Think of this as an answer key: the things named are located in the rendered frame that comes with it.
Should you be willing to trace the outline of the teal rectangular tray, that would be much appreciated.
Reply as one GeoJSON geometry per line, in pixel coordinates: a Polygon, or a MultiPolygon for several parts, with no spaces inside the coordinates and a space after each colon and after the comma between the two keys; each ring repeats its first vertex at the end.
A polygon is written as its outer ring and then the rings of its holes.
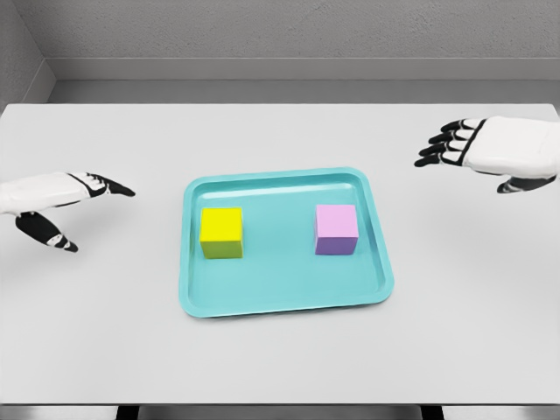
{"type": "Polygon", "coordinates": [[[367,176],[351,167],[197,178],[185,189],[178,300],[196,318],[377,304],[394,275],[367,176]],[[317,255],[315,210],[352,205],[351,255],[317,255]],[[206,208],[242,210],[240,258],[210,260],[200,246],[206,208]]]}

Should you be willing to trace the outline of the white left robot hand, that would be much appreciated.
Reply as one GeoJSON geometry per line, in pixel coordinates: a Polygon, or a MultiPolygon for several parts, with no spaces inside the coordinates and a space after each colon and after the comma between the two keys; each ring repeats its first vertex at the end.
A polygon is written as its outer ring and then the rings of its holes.
{"type": "Polygon", "coordinates": [[[136,195],[127,186],[91,172],[54,172],[18,178],[0,183],[0,214],[13,215],[16,227],[33,240],[76,253],[78,246],[40,212],[105,194],[136,195]]]}

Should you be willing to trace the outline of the pink cube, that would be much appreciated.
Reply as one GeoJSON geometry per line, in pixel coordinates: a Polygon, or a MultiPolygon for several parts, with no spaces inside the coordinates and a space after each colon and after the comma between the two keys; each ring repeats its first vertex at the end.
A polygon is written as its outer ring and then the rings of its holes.
{"type": "Polygon", "coordinates": [[[359,239],[355,206],[316,205],[314,233],[316,255],[351,255],[359,239]]]}

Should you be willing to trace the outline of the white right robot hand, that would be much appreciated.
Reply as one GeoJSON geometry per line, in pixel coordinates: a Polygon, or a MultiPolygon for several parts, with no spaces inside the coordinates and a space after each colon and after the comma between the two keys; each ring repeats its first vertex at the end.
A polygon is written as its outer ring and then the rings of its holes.
{"type": "Polygon", "coordinates": [[[451,165],[506,176],[500,194],[533,191],[560,177],[560,122],[492,116],[449,122],[418,152],[416,167],[451,165]]]}

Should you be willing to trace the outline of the yellow cube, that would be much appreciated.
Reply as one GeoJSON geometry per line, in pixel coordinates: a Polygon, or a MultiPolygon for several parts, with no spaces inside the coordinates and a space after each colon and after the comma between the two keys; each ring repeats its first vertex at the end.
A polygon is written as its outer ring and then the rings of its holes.
{"type": "Polygon", "coordinates": [[[242,258],[242,209],[240,207],[203,208],[199,243],[206,259],[242,258]]]}

